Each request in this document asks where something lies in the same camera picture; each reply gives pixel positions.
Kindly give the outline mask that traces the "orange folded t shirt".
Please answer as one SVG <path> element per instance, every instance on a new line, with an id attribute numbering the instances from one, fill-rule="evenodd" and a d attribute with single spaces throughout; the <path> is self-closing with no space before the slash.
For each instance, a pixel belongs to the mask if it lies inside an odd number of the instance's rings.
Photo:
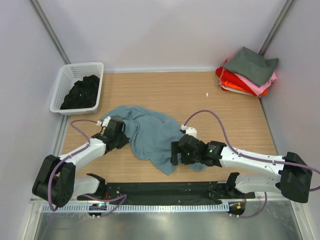
<path id="1" fill-rule="evenodd" d="M 241 87 L 223 79 L 219 81 L 219 84 L 225 88 L 237 90 L 246 94 L 251 94 L 255 97 L 260 97 L 268 94 L 268 89 L 264 90 L 262 93 L 256 94 L 247 85 L 244 85 L 244 87 Z"/>

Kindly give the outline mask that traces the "grey folded t shirt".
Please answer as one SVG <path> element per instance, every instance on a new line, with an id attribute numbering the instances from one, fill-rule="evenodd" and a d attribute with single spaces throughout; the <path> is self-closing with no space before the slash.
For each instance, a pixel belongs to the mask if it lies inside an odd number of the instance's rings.
<path id="1" fill-rule="evenodd" d="M 261 87 L 272 77 L 278 61 L 278 58 L 265 59 L 262 55 L 246 47 L 242 47 L 223 67 Z"/>

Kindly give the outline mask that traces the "aluminium frame rail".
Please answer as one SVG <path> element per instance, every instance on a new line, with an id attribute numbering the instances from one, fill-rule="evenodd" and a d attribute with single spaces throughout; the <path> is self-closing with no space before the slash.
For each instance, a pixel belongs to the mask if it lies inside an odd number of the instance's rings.
<path id="1" fill-rule="evenodd" d="M 226 212 L 51 212 L 34 206 L 27 240 L 312 240 L 300 205 L 269 196 L 246 203 L 244 218 Z"/>

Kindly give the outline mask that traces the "black t shirt in basket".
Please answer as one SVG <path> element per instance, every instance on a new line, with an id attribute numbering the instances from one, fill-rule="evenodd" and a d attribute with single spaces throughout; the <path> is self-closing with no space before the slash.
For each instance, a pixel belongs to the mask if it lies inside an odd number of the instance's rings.
<path id="1" fill-rule="evenodd" d="M 61 110 L 86 109 L 96 105 L 100 78 L 96 75 L 84 76 L 74 83 L 69 93 L 64 97 Z"/>

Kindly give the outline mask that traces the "white plastic laundry basket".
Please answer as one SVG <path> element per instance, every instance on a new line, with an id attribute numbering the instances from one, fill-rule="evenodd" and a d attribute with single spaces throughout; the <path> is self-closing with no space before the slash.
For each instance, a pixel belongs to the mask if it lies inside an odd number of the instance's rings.
<path id="1" fill-rule="evenodd" d="M 101 62 L 86 62 L 64 65 L 57 76 L 57 83 L 50 102 L 50 111 L 60 113 L 66 116 L 72 115 L 93 115 L 98 112 L 100 95 L 103 83 L 104 64 Z M 95 75 L 99 78 L 99 88 L 96 99 L 96 104 L 91 108 L 65 109 L 61 110 L 61 105 L 64 102 L 65 96 L 74 86 L 75 82 L 82 81 L 83 77 Z"/>

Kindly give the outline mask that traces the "pink folded t shirt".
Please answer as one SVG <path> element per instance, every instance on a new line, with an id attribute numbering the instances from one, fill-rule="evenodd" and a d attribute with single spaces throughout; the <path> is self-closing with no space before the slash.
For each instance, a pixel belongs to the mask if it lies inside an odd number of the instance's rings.
<path id="1" fill-rule="evenodd" d="M 228 58 L 215 70 L 219 85 L 224 89 L 242 92 L 260 98 L 268 94 L 272 83 L 277 81 L 274 65 L 262 58 L 248 57 Z"/>

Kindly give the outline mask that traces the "white folded t shirt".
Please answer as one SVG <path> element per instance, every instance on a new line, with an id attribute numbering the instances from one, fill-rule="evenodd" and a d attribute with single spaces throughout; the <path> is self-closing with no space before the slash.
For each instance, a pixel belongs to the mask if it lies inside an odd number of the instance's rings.
<path id="1" fill-rule="evenodd" d="M 233 88 L 230 88 L 230 87 L 226 87 L 226 86 L 223 86 L 223 85 L 221 85 L 220 87 L 222 88 L 223 91 L 229 91 L 229 92 L 238 93 L 238 94 L 244 94 L 244 95 L 248 95 L 248 96 L 252 95 L 250 92 L 243 92 L 243 91 L 240 91 L 240 90 L 237 90 L 237 89 L 233 89 Z"/>

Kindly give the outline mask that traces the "grey metal corner post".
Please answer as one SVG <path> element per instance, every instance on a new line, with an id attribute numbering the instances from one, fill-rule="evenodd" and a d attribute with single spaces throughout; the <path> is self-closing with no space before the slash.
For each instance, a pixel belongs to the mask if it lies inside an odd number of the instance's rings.
<path id="1" fill-rule="evenodd" d="M 286 0 L 284 2 L 283 7 L 281 8 L 279 14 L 277 15 L 266 39 L 264 40 L 258 54 L 264 56 L 271 46 L 272 42 L 276 38 L 277 34 L 279 33 L 282 25 L 284 24 L 286 18 L 289 16 L 291 10 L 294 8 L 295 3 L 297 0 Z"/>
<path id="2" fill-rule="evenodd" d="M 50 40 L 52 41 L 55 49 L 57 50 L 59 56 L 61 57 L 62 61 L 65 65 L 71 64 L 70 59 L 68 58 L 62 44 L 60 43 L 53 27 L 50 24 L 50 21 L 48 20 L 43 8 L 41 7 L 38 0 L 29 0 L 28 1 L 30 5 L 32 6 L 36 16 L 40 20 L 42 26 L 44 27 L 47 35 L 49 36 Z"/>

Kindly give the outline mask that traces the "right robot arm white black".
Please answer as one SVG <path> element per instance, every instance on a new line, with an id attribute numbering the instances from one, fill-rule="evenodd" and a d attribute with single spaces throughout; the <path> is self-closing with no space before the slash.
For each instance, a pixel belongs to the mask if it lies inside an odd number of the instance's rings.
<path id="1" fill-rule="evenodd" d="M 231 173 L 225 192 L 231 198 L 250 192 L 277 193 L 297 202 L 307 203 L 313 171 L 294 153 L 285 156 L 263 155 L 242 149 L 233 149 L 218 141 L 204 143 L 185 134 L 171 143 L 170 162 L 190 165 L 199 163 L 207 167 L 238 168 L 252 174 Z"/>

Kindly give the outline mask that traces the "grey metal corner post left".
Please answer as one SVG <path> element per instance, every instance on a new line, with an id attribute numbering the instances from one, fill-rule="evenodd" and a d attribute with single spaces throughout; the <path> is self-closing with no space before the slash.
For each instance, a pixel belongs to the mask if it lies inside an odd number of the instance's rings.
<path id="1" fill-rule="evenodd" d="M 70 59 L 68 58 L 62 44 L 60 43 L 53 27 L 50 24 L 50 21 L 48 20 L 43 8 L 41 7 L 38 0 L 29 0 L 28 1 L 30 5 L 32 6 L 36 16 L 40 20 L 42 26 L 44 27 L 47 35 L 49 36 L 50 40 L 52 41 L 55 49 L 57 50 L 59 56 L 61 57 L 62 61 L 65 65 L 71 64 Z"/>

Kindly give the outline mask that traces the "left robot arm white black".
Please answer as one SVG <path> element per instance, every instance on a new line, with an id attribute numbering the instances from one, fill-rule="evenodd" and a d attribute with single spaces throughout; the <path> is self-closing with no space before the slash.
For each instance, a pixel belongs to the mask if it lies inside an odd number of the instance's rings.
<path id="1" fill-rule="evenodd" d="M 95 124 L 101 131 L 86 143 L 60 156 L 46 156 L 32 187 L 32 194 L 46 200 L 51 211 L 64 207 L 71 199 L 104 201 L 107 185 L 104 178 L 88 173 L 77 178 L 76 173 L 93 160 L 114 149 L 121 149 L 130 139 L 125 135 L 126 125 L 121 119 L 106 117 Z"/>

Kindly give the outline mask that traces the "grey metal corner post right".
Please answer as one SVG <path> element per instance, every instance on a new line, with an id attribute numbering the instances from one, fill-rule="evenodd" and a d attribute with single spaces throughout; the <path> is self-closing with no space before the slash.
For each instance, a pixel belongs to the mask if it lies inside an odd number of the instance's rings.
<path id="1" fill-rule="evenodd" d="M 279 33 L 282 25 L 284 24 L 286 18 L 289 16 L 291 10 L 294 8 L 295 3 L 297 0 L 286 0 L 284 2 L 283 7 L 281 8 L 279 14 L 277 15 L 266 39 L 264 40 L 258 54 L 264 56 L 271 46 L 272 42 L 276 38 L 277 34 Z"/>

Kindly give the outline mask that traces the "light blue t shirt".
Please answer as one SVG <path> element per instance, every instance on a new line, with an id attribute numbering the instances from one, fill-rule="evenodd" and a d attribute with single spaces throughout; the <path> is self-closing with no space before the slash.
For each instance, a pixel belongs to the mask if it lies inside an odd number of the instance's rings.
<path id="1" fill-rule="evenodd" d="M 171 163 L 172 142 L 183 134 L 180 124 L 171 116 L 141 106 L 118 106 L 100 118 L 123 120 L 125 135 L 133 154 L 140 160 L 149 160 L 161 172 L 170 175 L 176 166 Z"/>

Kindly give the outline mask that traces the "red folded t shirt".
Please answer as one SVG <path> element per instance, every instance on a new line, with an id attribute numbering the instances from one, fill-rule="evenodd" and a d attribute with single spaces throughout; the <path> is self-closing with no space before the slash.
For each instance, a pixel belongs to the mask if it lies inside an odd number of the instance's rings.
<path id="1" fill-rule="evenodd" d="M 220 80 L 225 80 L 242 88 L 245 87 L 244 85 L 247 85 L 253 91 L 252 89 L 253 83 L 240 74 L 230 72 L 229 70 L 225 69 L 222 66 L 220 66 L 215 70 L 215 74 L 219 77 L 219 82 Z"/>

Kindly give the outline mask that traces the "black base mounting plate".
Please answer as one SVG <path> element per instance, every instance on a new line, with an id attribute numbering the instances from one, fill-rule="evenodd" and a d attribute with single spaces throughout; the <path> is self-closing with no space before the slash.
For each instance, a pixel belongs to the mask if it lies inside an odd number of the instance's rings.
<path id="1" fill-rule="evenodd" d="M 225 182 L 110 182 L 95 199 L 112 200 L 126 195 L 123 205 L 132 206 L 200 206 L 218 205 L 222 200 L 254 199 L 255 193 L 241 193 L 226 187 Z"/>

